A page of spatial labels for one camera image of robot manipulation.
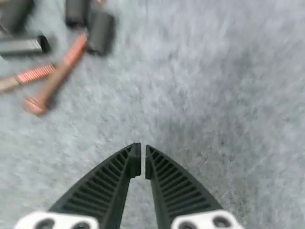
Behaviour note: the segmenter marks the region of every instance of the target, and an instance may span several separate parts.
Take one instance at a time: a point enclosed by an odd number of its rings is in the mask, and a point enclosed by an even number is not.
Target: copper bolt
[[[47,64],[41,67],[25,71],[23,73],[0,80],[0,93],[13,89],[14,87],[42,79],[55,71],[53,64]]]
[[[24,109],[34,115],[43,115],[46,113],[49,99],[59,88],[63,79],[68,75],[77,60],[82,56],[86,42],[86,34],[82,33],[71,46],[62,62],[57,65],[55,72],[46,80],[42,90],[34,97],[26,97],[24,99]]]

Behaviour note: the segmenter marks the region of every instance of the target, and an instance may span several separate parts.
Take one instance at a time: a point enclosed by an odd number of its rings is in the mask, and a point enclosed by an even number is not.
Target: bolt head
[[[47,111],[46,105],[35,98],[26,97],[23,102],[23,108],[37,116],[44,115]]]

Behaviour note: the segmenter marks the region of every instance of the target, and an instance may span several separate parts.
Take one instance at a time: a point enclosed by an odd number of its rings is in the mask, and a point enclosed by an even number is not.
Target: white metal plate
[[[227,211],[216,210],[191,215],[178,216],[172,222],[171,229],[244,229],[236,218]]]
[[[72,229],[79,223],[88,224],[90,229],[99,229],[99,223],[93,217],[54,212],[33,212],[21,218],[14,229],[36,229],[38,224],[46,219],[54,221],[52,229]]]

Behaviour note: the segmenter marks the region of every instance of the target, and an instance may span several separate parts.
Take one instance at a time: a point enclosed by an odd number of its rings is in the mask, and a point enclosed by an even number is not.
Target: black jaw
[[[140,174],[141,144],[134,143],[91,170],[49,211],[92,216],[100,229],[119,229],[130,179]],[[151,146],[146,146],[145,177],[159,229],[170,229],[177,216],[222,209],[190,173]]]
[[[151,180],[159,229],[181,215],[222,209],[189,172],[164,153],[146,146],[146,179]]]
[[[131,178],[141,174],[141,144],[134,143],[103,161],[49,211],[95,217],[101,229],[119,229]]]

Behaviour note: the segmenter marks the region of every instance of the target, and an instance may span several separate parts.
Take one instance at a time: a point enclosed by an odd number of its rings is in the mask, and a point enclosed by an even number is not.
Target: gray carpet
[[[27,30],[55,34],[45,57],[0,58],[1,75],[63,56],[77,31],[64,0],[41,0]],[[185,167],[248,229],[302,229],[305,215],[303,0],[108,0],[113,52],[85,55],[42,118],[0,96],[0,228],[48,209],[132,142]],[[122,229],[156,228],[144,175]]]

